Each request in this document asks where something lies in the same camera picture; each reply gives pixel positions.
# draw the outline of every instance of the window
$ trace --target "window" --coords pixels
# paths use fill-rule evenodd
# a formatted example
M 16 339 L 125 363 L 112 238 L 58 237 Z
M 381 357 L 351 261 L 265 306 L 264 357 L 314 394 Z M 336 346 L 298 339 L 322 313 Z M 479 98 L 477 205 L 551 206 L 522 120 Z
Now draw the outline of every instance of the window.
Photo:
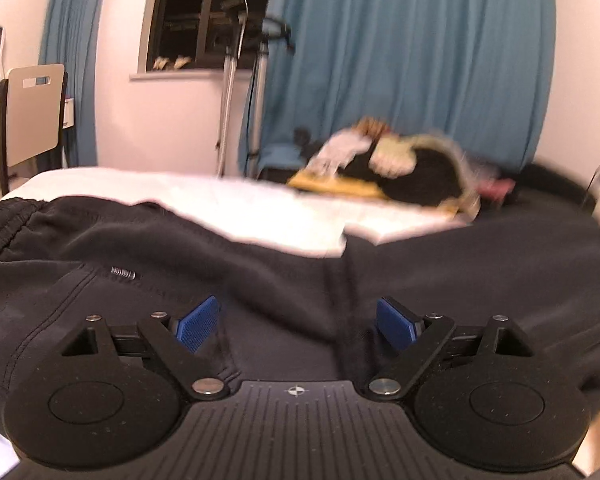
M 146 69 L 155 61 L 190 58 L 183 68 L 222 68 L 224 51 L 216 45 L 218 33 L 226 31 L 220 4 L 225 0 L 156 0 L 149 36 Z M 250 14 L 264 14 L 267 0 L 247 0 Z M 238 68 L 250 68 L 254 56 L 243 56 Z

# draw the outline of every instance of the black cable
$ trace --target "black cable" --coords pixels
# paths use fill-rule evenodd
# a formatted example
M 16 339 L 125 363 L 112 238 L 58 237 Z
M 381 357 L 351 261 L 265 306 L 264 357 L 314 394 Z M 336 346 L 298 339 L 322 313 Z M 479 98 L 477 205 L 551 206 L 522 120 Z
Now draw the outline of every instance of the black cable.
M 589 199 L 589 190 L 591 189 L 591 186 L 593 186 L 593 183 L 596 179 L 596 177 L 598 176 L 598 172 L 600 170 L 596 171 L 596 173 L 593 174 L 593 177 L 591 177 L 591 182 L 589 182 L 589 185 L 587 186 L 587 190 L 584 192 L 584 199 L 582 199 L 582 203 L 580 204 L 580 209 L 583 209 L 584 206 L 587 204 L 587 201 Z
M 249 159 L 251 158 L 251 146 L 249 144 L 249 126 L 251 123 L 251 103 L 253 101 L 253 89 L 256 86 L 256 82 L 258 81 L 258 59 L 256 59 L 255 65 L 253 66 L 253 81 L 251 82 L 251 89 L 249 92 L 249 105 L 247 106 L 247 125 L 245 131 L 245 139 L 247 143 L 247 157 L 244 161 L 244 169 L 242 174 L 247 176 L 247 169 L 249 168 Z

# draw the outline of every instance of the window sill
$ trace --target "window sill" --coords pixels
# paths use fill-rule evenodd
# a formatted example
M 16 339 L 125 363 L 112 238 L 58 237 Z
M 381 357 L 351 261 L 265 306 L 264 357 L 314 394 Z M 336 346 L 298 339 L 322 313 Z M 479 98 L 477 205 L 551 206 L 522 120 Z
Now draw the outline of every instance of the window sill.
M 222 70 L 201 70 L 201 69 L 183 69 L 183 70 L 155 70 L 152 72 L 139 72 L 129 74 L 129 81 L 158 81 L 158 80 L 201 80 L 201 79 L 219 79 L 222 80 L 224 72 Z M 236 81 L 248 81 L 251 79 L 251 70 L 238 70 L 235 73 Z

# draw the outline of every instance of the tripod stand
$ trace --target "tripod stand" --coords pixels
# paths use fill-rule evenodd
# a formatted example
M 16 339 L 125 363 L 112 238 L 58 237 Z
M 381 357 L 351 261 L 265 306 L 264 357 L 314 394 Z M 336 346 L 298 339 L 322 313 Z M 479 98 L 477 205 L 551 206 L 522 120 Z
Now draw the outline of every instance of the tripod stand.
M 222 3 L 221 8 L 231 20 L 233 27 L 230 43 L 226 46 L 224 56 L 224 83 L 222 86 L 216 175 L 222 177 L 226 171 L 229 120 L 238 60 L 245 52 L 255 52 L 256 62 L 253 67 L 252 80 L 254 118 L 253 129 L 249 132 L 246 176 L 256 178 L 258 176 L 258 157 L 260 155 L 260 141 L 262 138 L 262 116 L 264 113 L 265 81 L 269 63 L 269 43 L 283 40 L 286 43 L 286 49 L 290 53 L 295 52 L 295 47 L 291 41 L 291 28 L 285 22 L 270 16 L 250 17 L 247 0 L 227 0 Z M 248 30 L 256 31 L 255 35 L 249 34 L 249 39 L 246 38 Z

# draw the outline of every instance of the ridged surface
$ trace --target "ridged surface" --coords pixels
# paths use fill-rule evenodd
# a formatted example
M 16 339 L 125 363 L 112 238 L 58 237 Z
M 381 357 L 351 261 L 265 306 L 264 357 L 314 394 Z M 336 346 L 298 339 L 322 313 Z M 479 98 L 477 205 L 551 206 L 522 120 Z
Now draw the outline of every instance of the ridged surface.
M 91 473 L 22 464 L 6 477 L 74 478 L 575 480 L 580 476 L 567 466 L 504 475 L 461 465 L 424 442 L 398 406 L 363 399 L 348 382 L 245 382 L 229 399 L 195 405 L 167 443 L 129 464 Z

